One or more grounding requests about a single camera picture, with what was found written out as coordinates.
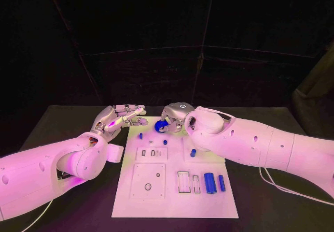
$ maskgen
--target black table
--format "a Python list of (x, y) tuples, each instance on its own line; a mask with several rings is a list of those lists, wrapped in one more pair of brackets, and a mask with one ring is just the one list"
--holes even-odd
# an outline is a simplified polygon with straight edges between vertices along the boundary
[[(21, 150), (66, 140), (89, 131), (102, 106), (50, 106), (25, 139)], [(146, 116), (159, 116), (162, 107), (146, 107)], [(238, 118), (256, 120), (280, 130), (303, 134), (283, 107), (214, 109)], [(112, 140), (125, 146), (128, 129)], [(28, 231), (334, 231), (334, 207), (279, 191), (263, 182), (259, 170), (225, 160), (238, 219), (110, 218), (120, 163), (106, 162), (99, 176), (76, 186), (51, 205)], [(306, 180), (270, 170), (276, 184), (332, 201)], [(20, 232), (45, 205), (27, 214), (0, 222), (1, 232)]]

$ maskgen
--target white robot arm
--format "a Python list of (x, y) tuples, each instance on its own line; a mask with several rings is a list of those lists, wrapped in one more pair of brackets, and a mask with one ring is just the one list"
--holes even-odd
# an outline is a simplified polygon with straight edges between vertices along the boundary
[(174, 122), (184, 125), (197, 149), (211, 151), (240, 164), (295, 174), (334, 198), (334, 141), (284, 132), (200, 106), (192, 109), (184, 102), (165, 106), (155, 124), (158, 131), (179, 131)]
[(135, 117), (143, 114), (142, 105), (107, 106), (90, 132), (0, 159), (0, 221), (24, 214), (93, 179), (105, 161), (120, 161), (123, 148), (107, 142), (120, 127), (146, 125), (146, 120)]

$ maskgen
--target blue object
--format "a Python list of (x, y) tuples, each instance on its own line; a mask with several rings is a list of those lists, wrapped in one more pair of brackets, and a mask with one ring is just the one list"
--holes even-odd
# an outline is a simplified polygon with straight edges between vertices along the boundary
[(195, 155), (195, 149), (192, 149), (189, 152), (189, 156), (194, 157), (194, 155)]
[(155, 122), (155, 124), (153, 124), (153, 129), (155, 129), (155, 131), (158, 132), (158, 133), (164, 133), (164, 132), (161, 132), (161, 131), (158, 131), (159, 130), (159, 128), (162, 128), (164, 126), (166, 126), (168, 125), (168, 123), (166, 123), (166, 121), (164, 120), (164, 121), (161, 121), (161, 120), (158, 120), (156, 122)]
[(221, 175), (218, 175), (217, 177), (218, 177), (220, 190), (221, 190), (221, 192), (224, 192), (225, 191), (224, 190), (224, 179), (223, 179)]
[(217, 193), (212, 173), (205, 173), (204, 174), (204, 181), (205, 181), (207, 194)]

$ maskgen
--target peg board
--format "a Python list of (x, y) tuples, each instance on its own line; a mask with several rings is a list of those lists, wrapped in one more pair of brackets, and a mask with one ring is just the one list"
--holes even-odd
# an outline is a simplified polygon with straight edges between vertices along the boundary
[[(113, 218), (238, 218), (224, 159), (198, 149), (191, 158), (189, 150), (195, 147), (185, 131), (158, 133), (153, 124), (159, 117), (143, 118), (148, 120), (148, 125), (130, 127), (128, 131), (110, 216)], [(188, 172), (189, 193), (178, 193), (177, 172)], [(205, 192), (204, 173), (214, 175), (215, 194)], [(198, 176), (200, 193), (194, 193), (194, 175)], [(218, 175), (224, 178), (224, 192), (220, 191)]]

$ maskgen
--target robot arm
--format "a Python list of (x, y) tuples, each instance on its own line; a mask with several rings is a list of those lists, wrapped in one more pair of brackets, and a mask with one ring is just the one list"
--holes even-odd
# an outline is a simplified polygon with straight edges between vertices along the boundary
[(295, 174), (334, 198), (334, 141), (284, 132), (224, 113), (230, 119), (223, 119), (217, 113), (198, 106), (179, 115), (197, 149), (240, 164)]
[[(93, 179), (105, 161), (119, 162), (123, 148), (107, 144), (120, 127), (146, 125), (142, 105), (107, 106), (90, 132), (0, 159), (0, 221), (12, 218)], [(57, 177), (57, 171), (70, 174)]]

